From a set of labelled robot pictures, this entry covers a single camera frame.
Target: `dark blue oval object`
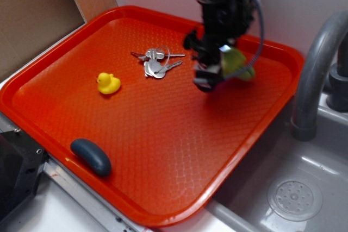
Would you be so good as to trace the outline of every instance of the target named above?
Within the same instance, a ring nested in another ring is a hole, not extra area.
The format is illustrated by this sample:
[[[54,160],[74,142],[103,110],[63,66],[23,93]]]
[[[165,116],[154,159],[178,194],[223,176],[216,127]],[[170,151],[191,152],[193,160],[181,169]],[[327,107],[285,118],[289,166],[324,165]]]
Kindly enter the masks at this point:
[[[99,176],[110,175],[110,160],[106,153],[94,142],[87,139],[76,139],[71,143],[70,149],[84,159]]]

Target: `black device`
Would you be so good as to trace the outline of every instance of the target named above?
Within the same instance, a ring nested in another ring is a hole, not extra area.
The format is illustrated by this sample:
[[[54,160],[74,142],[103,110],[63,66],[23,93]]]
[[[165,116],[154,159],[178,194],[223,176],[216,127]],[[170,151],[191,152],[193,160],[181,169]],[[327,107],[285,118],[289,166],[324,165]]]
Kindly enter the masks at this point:
[[[22,130],[0,133],[0,225],[35,197],[47,153]]]
[[[204,35],[197,38],[196,30],[184,40],[185,49],[193,49],[198,61],[194,81],[201,91],[211,91],[215,85],[224,81],[221,75],[220,47],[234,45],[236,39],[245,34],[253,21],[252,0],[197,0],[202,6]]]

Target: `drain cover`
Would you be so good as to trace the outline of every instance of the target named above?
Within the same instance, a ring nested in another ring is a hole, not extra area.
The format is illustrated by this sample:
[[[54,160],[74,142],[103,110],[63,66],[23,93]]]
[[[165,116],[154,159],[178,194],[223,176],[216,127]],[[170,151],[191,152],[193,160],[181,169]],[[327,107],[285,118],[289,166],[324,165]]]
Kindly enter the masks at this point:
[[[319,187],[309,179],[286,175],[271,184],[268,202],[279,216],[290,221],[305,221],[319,212],[322,195]]]

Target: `faucet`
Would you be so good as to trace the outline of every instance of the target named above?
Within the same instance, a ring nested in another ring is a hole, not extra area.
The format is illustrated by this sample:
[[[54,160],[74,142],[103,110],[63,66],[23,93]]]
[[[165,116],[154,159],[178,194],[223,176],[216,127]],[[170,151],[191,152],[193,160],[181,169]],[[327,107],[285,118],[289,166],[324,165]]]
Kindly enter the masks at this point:
[[[331,65],[337,52],[337,63]],[[291,134],[300,141],[316,136],[316,116],[328,75],[329,108],[348,111],[348,11],[333,14],[321,27],[306,57],[294,99]]]

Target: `gray sink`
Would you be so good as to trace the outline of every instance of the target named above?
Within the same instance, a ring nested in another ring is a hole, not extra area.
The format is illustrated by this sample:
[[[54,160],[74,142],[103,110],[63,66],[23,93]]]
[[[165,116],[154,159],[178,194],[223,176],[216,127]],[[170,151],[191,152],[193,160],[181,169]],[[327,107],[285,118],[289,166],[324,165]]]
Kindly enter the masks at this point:
[[[320,106],[309,142],[291,136],[290,117],[291,102],[214,199],[245,231],[347,231],[348,116]]]

